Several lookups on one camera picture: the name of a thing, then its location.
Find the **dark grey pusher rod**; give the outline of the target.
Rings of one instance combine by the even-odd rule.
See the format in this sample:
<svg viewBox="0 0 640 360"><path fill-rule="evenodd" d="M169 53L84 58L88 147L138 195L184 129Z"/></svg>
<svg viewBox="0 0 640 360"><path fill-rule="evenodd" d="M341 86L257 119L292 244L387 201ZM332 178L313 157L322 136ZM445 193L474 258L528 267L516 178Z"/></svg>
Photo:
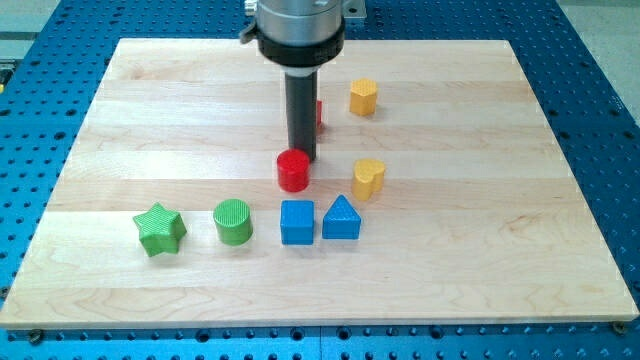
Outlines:
<svg viewBox="0 0 640 360"><path fill-rule="evenodd" d="M316 159L317 72L298 77L285 75L288 145Z"/></svg>

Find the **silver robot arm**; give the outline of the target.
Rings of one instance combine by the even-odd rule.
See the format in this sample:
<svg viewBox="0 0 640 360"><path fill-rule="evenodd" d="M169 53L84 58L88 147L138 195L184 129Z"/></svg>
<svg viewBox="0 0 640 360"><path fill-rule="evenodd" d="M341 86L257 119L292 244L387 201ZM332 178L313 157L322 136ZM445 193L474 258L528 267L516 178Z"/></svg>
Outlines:
<svg viewBox="0 0 640 360"><path fill-rule="evenodd" d="M342 51L348 17L363 17L362 1L257 0L239 34L284 72L288 146L316 159L317 75Z"/></svg>

